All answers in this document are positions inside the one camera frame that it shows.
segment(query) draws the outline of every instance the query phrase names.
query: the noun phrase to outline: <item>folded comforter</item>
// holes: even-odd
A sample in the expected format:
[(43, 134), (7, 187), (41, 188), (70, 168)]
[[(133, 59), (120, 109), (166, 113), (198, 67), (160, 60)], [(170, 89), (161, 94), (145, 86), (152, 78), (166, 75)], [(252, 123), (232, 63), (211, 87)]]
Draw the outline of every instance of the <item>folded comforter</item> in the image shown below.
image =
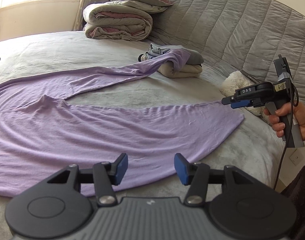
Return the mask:
[(141, 41), (151, 32), (153, 19), (137, 8), (117, 4), (91, 4), (84, 11), (87, 38)]

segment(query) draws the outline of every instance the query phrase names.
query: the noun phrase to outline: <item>gray gripper base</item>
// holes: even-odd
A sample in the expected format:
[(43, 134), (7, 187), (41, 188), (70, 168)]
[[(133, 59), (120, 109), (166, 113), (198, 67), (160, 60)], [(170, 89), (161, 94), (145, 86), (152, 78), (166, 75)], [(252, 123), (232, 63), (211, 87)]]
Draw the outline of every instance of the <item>gray gripper base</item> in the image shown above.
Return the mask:
[(202, 209), (186, 207), (177, 197), (125, 197), (115, 207), (100, 208), (84, 228), (60, 240), (112, 239), (235, 240), (221, 233)]

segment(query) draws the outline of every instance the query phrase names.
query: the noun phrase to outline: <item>black circular pad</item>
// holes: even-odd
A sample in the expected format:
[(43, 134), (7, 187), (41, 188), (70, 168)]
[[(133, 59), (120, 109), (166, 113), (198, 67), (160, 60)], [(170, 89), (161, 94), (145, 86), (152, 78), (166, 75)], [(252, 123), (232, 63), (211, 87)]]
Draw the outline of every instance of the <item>black circular pad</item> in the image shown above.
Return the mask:
[(256, 185), (235, 185), (209, 205), (210, 217), (237, 239), (278, 239), (291, 229), (296, 209), (284, 196)]
[(65, 209), (65, 202), (55, 197), (41, 197), (28, 205), (28, 211), (37, 218), (52, 218), (58, 216)]
[(11, 230), (32, 239), (66, 236), (84, 225), (93, 212), (90, 201), (63, 184), (32, 187), (13, 198), (5, 217)]

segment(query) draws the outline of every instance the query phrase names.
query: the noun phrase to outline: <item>purple cloth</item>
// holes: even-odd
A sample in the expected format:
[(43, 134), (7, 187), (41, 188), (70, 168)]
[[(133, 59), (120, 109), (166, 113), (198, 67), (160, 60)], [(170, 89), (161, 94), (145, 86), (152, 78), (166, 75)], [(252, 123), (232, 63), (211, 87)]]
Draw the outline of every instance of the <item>purple cloth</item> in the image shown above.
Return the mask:
[[(129, 155), (115, 190), (175, 173), (174, 155), (190, 162), (213, 151), (243, 115), (220, 102), (145, 109), (70, 105), (79, 93), (144, 78), (171, 60), (180, 69), (189, 57), (172, 50), (124, 67), (92, 67), (17, 78), (0, 84), (0, 195), (14, 196), (63, 167), (90, 168)], [(93, 194), (93, 186), (83, 189)]]

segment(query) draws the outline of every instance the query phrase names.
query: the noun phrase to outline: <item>hand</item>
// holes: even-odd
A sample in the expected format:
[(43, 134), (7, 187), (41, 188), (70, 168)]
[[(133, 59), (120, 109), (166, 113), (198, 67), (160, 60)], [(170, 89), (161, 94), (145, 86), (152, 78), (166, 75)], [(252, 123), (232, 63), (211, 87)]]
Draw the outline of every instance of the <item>hand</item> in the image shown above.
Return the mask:
[[(279, 116), (290, 114), (290, 111), (290, 102), (276, 110), (275, 114), (270, 114), (267, 108), (264, 109), (265, 115), (269, 116), (269, 122), (272, 124), (273, 130), (277, 132), (276, 134), (279, 138), (283, 137), (285, 128), (285, 124), (279, 121)], [(294, 116), (298, 121), (302, 139), (305, 141), (305, 105), (303, 103), (299, 102), (298, 106), (294, 106)]]

